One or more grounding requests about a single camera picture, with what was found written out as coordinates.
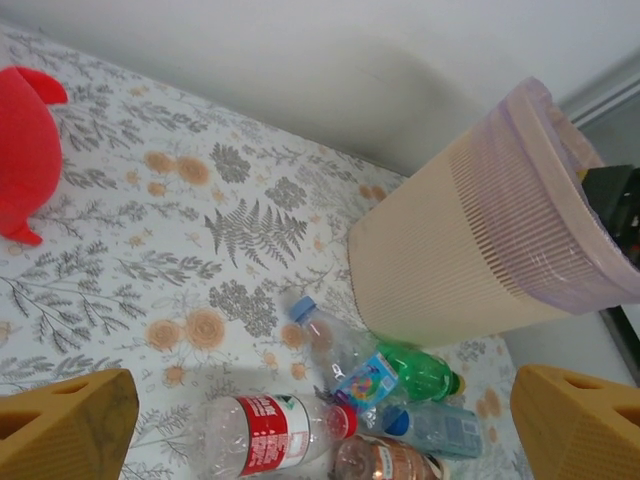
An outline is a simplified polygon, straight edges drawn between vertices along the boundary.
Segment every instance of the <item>beige plastic trash can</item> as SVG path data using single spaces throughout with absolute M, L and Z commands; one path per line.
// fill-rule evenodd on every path
M 364 322 L 439 346 L 638 301 L 640 275 L 575 174 L 602 165 L 524 81 L 351 229 Z

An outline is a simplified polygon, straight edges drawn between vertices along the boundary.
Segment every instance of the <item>white wall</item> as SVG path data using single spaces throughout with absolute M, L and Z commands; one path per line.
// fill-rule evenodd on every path
M 505 338 L 518 367 L 544 363 L 636 386 L 598 313 L 513 330 Z
M 640 46 L 637 0 L 0 0 L 0 16 L 405 173 L 523 77 L 567 98 Z

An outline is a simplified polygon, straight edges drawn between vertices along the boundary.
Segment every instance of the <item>bed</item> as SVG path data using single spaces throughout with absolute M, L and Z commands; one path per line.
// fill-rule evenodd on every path
M 194 407 L 221 395 L 322 390 L 287 292 L 361 326 L 345 236 L 403 177 L 208 100 L 5 28 L 15 63 L 67 88 L 52 109 L 65 165 L 32 219 L 37 248 L 0 243 L 0 394 L 129 369 L 140 416 L 121 478 L 182 480 Z M 455 479 L 531 479 L 499 336 L 436 353 L 466 378 L 452 402 L 486 427 Z M 324 478 L 327 457 L 287 471 Z

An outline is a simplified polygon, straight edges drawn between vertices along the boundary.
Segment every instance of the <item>stuffed toy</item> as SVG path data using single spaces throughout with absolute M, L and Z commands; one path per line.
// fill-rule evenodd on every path
M 12 64 L 0 31 L 0 235 L 5 238 L 42 243 L 27 219 L 60 181 L 62 149 L 47 105 L 66 102 L 57 80 Z

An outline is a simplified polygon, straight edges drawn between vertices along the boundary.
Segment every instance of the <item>water bottle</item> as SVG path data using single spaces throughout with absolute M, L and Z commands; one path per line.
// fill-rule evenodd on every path
M 355 435 L 342 442 L 334 462 L 336 480 L 449 480 L 449 468 L 431 455 L 389 438 Z
M 438 402 L 447 395 L 459 395 L 464 391 L 464 379 L 451 371 L 443 359 L 391 342 L 380 342 L 378 348 L 397 372 L 410 401 Z
M 418 451 L 452 459 L 482 455 L 482 427 L 475 413 L 430 401 L 389 408 L 402 413 L 389 413 L 395 420 L 385 433 Z
M 219 397 L 194 415 L 189 461 L 202 480 L 246 477 L 310 462 L 356 428 L 350 407 L 313 395 Z
M 311 358 L 340 403 L 350 405 L 360 416 L 375 415 L 383 401 L 406 403 L 406 392 L 396 389 L 398 375 L 378 350 L 373 334 L 350 328 L 320 310 L 310 297 L 296 302 L 290 315 L 306 330 Z

